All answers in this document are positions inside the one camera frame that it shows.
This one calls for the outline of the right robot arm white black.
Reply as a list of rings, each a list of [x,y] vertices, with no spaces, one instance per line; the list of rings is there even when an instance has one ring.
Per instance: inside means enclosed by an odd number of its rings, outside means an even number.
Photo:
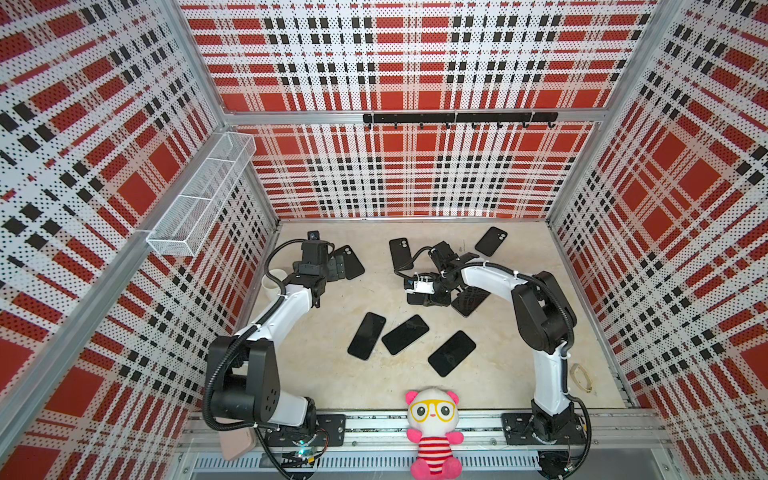
[[[448,306],[453,291],[477,288],[513,306],[518,333],[533,351],[531,409],[536,435],[550,442],[574,424],[576,401],[568,387],[568,360],[577,320],[556,278],[547,271],[524,274],[474,253],[458,255],[445,242],[417,253],[427,253],[436,270],[411,274],[415,263],[411,258],[398,260],[394,273],[403,279],[406,293],[423,305]]]

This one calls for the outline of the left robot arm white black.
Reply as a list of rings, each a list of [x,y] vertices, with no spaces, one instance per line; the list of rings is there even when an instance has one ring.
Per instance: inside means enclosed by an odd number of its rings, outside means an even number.
[[[301,259],[279,278],[270,271],[270,263],[274,254],[291,245],[301,248]],[[277,296],[256,320],[229,336],[217,337],[209,346],[201,415],[210,429],[316,434],[314,401],[283,389],[277,353],[298,321],[320,306],[327,284],[345,278],[334,251],[335,245],[326,240],[292,239],[268,255],[264,273],[277,287]]]

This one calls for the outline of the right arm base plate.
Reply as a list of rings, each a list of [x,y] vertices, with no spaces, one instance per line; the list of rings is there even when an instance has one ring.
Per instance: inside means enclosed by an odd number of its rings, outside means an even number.
[[[540,412],[505,413],[501,422],[508,445],[565,448],[586,443],[584,427],[579,417],[570,411],[554,417]]]

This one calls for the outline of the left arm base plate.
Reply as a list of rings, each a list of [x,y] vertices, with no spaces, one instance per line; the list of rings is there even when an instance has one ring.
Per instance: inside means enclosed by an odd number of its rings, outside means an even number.
[[[338,447],[345,439],[347,417],[344,414],[319,414],[313,425],[283,426],[268,432],[265,441],[270,447]]]

